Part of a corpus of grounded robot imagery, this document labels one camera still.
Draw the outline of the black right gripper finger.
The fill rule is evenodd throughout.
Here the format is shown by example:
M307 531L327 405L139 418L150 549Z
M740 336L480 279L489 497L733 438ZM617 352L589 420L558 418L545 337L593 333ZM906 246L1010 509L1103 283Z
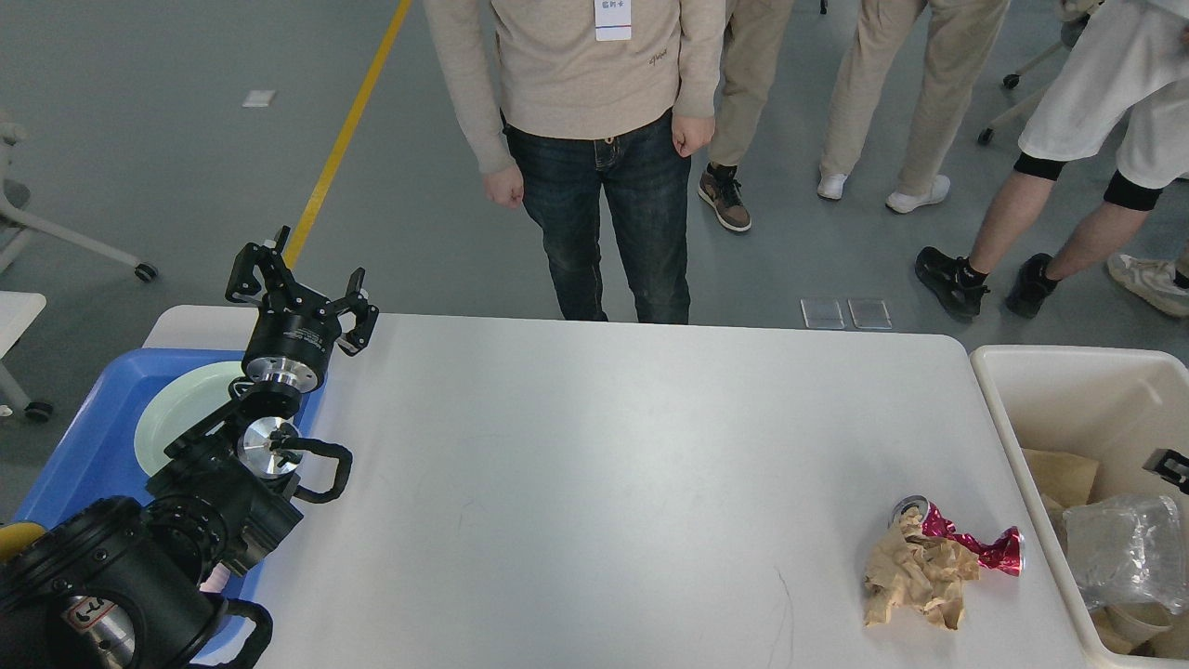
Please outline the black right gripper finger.
M1183 494L1189 494L1189 457L1185 457L1185 454L1172 449L1156 449L1143 462L1143 471L1160 476L1163 481L1171 482Z

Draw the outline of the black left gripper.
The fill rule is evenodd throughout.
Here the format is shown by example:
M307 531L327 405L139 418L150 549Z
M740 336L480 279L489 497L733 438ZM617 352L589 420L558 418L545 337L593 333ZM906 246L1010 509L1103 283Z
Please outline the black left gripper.
M366 270L356 269L344 296L323 307L326 322L302 316L302 291L294 285L283 259L290 232L289 226L281 226L273 240L243 246L233 261L225 299L260 313L243 352L243 373L252 381L279 381L315 391L323 385L335 340L345 355L358 355L369 347L379 309L370 304L369 292L361 288ZM340 323L347 313L354 317L350 330Z

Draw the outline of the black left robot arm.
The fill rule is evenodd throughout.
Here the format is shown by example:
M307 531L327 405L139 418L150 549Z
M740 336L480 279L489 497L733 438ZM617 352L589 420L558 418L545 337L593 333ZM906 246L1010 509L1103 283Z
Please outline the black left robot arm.
M238 253L226 297L258 309L243 389L166 444L151 503L97 500L4 558L5 668L194 668L228 617L252 624L229 668L254 668L268 650L268 610L201 585L266 558L302 520L297 501L342 494L352 453L292 419L323 385L332 347L359 354L379 316L364 269L340 299L295 280L289 233Z

